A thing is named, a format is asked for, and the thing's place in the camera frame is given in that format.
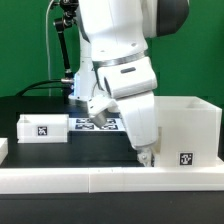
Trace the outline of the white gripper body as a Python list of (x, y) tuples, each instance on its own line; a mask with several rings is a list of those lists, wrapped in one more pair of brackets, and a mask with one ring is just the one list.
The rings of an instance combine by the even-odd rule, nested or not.
[(153, 90), (156, 75), (149, 57), (98, 69), (100, 84), (115, 101), (132, 147), (150, 147), (158, 139)]

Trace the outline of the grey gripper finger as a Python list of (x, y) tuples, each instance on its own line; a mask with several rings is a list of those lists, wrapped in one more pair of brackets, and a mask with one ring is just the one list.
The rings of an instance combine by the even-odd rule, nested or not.
[(144, 167), (153, 167), (155, 165), (153, 148), (151, 146), (140, 148), (137, 151), (137, 159)]

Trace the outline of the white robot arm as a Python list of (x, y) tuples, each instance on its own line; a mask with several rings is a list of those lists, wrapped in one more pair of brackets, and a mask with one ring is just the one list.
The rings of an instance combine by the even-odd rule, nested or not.
[(77, 25), (101, 90), (84, 101), (92, 122), (106, 124), (117, 112), (138, 161), (152, 164), (158, 126), (153, 90), (157, 78), (148, 38), (177, 32), (189, 15), (189, 0), (78, 0)]

